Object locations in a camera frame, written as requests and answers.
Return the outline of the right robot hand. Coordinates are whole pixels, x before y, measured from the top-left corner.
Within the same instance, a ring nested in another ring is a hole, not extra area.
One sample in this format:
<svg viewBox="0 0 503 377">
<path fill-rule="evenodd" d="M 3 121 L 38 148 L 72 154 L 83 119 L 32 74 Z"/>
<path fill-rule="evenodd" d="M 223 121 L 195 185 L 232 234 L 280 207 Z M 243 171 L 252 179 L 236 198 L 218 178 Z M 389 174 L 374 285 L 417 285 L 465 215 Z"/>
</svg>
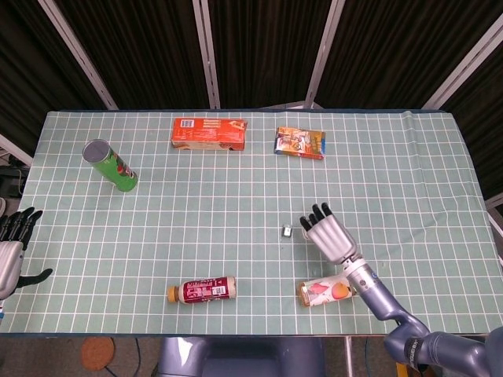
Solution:
<svg viewBox="0 0 503 377">
<path fill-rule="evenodd" d="M 312 241 L 325 258 L 343 265 L 358 258 L 358 247 L 347 229 L 337 220 L 327 203 L 314 204 L 307 216 L 299 219 L 307 239 Z"/>
</svg>

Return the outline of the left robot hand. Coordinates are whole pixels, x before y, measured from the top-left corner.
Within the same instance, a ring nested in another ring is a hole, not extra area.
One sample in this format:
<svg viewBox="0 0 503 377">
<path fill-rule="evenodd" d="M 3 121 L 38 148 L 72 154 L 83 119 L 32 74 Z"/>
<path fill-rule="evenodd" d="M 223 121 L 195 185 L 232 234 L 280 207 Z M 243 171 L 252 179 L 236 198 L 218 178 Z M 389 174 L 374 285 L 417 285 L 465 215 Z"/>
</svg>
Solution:
<svg viewBox="0 0 503 377">
<path fill-rule="evenodd" d="M 37 285 L 45 281 L 52 269 L 45 269 L 35 276 L 22 276 L 24 253 L 28 248 L 36 222 L 42 210 L 29 207 L 10 216 L 1 216 L 1 300 L 6 300 L 16 289 Z"/>
</svg>

